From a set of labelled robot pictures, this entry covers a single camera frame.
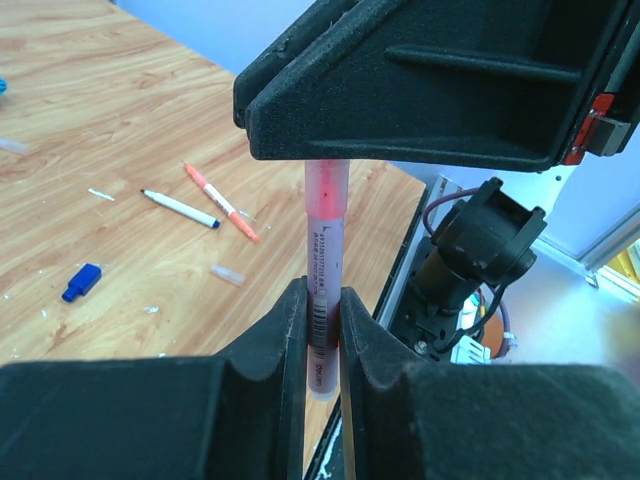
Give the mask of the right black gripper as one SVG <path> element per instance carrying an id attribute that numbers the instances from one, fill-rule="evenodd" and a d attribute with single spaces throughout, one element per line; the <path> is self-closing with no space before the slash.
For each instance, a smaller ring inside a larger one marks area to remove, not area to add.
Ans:
<path id="1" fill-rule="evenodd" d="M 639 121 L 635 1 L 317 1 L 236 78 L 258 160 L 543 172 Z"/>

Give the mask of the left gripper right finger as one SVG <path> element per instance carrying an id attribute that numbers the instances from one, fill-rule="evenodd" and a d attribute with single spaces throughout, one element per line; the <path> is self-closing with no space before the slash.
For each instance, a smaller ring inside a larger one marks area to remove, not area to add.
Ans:
<path id="1" fill-rule="evenodd" d="M 419 357 L 354 289 L 340 302 L 348 479 L 635 479 L 639 392 L 590 365 Z"/>

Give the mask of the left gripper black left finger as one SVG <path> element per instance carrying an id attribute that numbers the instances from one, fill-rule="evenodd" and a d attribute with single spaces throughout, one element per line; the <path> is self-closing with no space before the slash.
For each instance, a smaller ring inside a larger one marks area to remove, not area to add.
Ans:
<path id="1" fill-rule="evenodd" d="M 307 290 L 211 356 L 1 370 L 5 479 L 299 479 Z"/>

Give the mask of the small clear pen cap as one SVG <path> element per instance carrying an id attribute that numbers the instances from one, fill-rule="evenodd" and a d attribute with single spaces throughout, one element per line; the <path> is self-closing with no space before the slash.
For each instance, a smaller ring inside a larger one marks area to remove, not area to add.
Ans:
<path id="1" fill-rule="evenodd" d="M 213 265 L 210 268 L 210 272 L 218 278 L 235 286 L 242 286 L 246 279 L 243 274 L 220 265 Z"/>

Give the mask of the pink marker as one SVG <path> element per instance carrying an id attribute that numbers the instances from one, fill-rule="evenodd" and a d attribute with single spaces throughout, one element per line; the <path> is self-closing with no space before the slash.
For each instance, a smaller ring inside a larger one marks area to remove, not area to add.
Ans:
<path id="1" fill-rule="evenodd" d="M 330 399 L 338 384 L 338 342 L 344 226 L 350 162 L 305 163 L 307 214 L 307 381 L 312 395 Z"/>

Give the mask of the blue white pen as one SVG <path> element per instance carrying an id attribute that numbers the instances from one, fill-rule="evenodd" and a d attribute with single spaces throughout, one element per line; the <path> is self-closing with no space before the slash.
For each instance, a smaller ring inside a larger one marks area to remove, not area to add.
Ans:
<path id="1" fill-rule="evenodd" d="M 191 207 L 183 202 L 148 189 L 141 189 L 140 192 L 154 203 L 163 206 L 171 211 L 174 211 L 180 215 L 183 215 L 186 218 L 196 221 L 197 223 L 202 224 L 207 228 L 217 229 L 220 227 L 220 221 L 216 217 L 194 207 Z"/>

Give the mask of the orange pen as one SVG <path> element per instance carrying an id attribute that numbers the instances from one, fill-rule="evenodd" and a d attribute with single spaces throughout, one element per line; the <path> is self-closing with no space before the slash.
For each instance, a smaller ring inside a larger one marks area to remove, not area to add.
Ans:
<path id="1" fill-rule="evenodd" d="M 185 170 L 191 179 L 204 193 L 224 212 L 227 218 L 251 241 L 260 242 L 260 237 L 247 223 L 239 211 L 191 164 L 184 163 Z"/>

